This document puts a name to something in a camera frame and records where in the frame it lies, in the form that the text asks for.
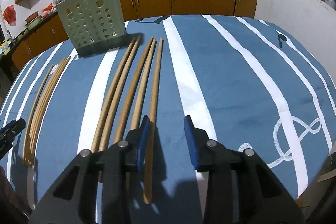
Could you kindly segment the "dark thin chopstick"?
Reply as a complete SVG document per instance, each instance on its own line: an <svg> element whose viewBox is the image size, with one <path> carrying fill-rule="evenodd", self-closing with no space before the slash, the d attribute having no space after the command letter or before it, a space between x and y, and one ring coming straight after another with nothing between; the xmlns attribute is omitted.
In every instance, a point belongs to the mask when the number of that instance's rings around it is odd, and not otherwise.
<svg viewBox="0 0 336 224"><path fill-rule="evenodd" d="M27 122L27 127L26 127L26 132L25 132L25 140L24 140L24 143L23 143L23 162L26 162L26 150L28 149L28 145L29 145L29 142L30 142L30 129L31 129L31 125L32 125L32 122L33 122L33 117L34 117L34 113L35 113L35 110L36 110L36 107L37 107L37 104L39 102L39 98L41 96L41 93L44 89L44 86L48 80L48 77L50 75L50 72L52 71L52 68L53 68L53 64L51 64L51 66L49 67L47 73L45 74L43 80L42 80L42 83L40 84L39 86L39 89L38 89L38 92L35 96L35 99L34 99L34 102L33 102L33 105L32 105L32 108L31 108L31 111L30 111L30 115L29 115L29 118L28 118L28 122Z"/></svg>

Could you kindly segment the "blue white striped tablecloth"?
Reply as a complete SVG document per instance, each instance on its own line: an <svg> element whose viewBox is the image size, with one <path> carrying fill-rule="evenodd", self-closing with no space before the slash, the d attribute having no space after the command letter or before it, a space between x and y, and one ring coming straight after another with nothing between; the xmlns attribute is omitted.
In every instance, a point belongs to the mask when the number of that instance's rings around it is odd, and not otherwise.
<svg viewBox="0 0 336 224"><path fill-rule="evenodd" d="M162 44L153 159L153 202L143 175L130 186L133 223L201 223L206 175L190 161L189 115L229 149L254 149L293 198L317 176L335 143L335 84L280 27L250 18L186 15L126 24ZM78 57L65 41L25 62L1 108L1 125L27 119L50 67L69 58L42 116L33 188L22 163L24 135L1 160L1 180L24 201L39 201L72 159L92 145L102 103L125 49Z"/></svg>

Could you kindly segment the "stacked bowls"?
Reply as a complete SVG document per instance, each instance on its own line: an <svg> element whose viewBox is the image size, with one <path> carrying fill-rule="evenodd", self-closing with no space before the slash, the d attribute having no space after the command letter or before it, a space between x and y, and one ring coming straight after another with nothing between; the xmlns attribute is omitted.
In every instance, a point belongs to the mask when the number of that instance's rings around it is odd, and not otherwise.
<svg viewBox="0 0 336 224"><path fill-rule="evenodd" d="M39 12L36 11L26 18L25 28L29 31L32 30L42 20Z"/></svg>

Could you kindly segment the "red plastic bag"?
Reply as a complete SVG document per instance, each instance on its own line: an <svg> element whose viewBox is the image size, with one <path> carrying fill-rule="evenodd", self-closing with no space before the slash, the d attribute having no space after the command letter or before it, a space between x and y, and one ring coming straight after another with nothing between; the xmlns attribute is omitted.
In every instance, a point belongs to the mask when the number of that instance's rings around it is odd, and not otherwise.
<svg viewBox="0 0 336 224"><path fill-rule="evenodd" d="M3 19L9 24L10 26L16 26L16 18L17 14L15 12L14 5L8 6L3 11Z"/></svg>

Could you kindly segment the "green perforated utensil holder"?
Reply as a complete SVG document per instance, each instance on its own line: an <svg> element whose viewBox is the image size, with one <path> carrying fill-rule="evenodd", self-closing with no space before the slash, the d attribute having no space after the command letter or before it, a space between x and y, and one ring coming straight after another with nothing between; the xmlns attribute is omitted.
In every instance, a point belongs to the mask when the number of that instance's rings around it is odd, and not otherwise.
<svg viewBox="0 0 336 224"><path fill-rule="evenodd" d="M56 11L80 57L127 44L120 0L64 0Z"/></svg>

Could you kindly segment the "wooden base cabinets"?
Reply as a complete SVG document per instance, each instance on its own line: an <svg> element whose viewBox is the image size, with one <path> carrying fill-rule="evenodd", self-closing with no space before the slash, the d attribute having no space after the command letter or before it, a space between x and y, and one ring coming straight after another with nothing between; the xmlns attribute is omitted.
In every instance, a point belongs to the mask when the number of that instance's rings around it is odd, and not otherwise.
<svg viewBox="0 0 336 224"><path fill-rule="evenodd" d="M124 20L153 16L210 14L253 18L257 0L120 0ZM27 61L65 41L68 35L58 14L42 20L9 52L12 66L21 70Z"/></svg>

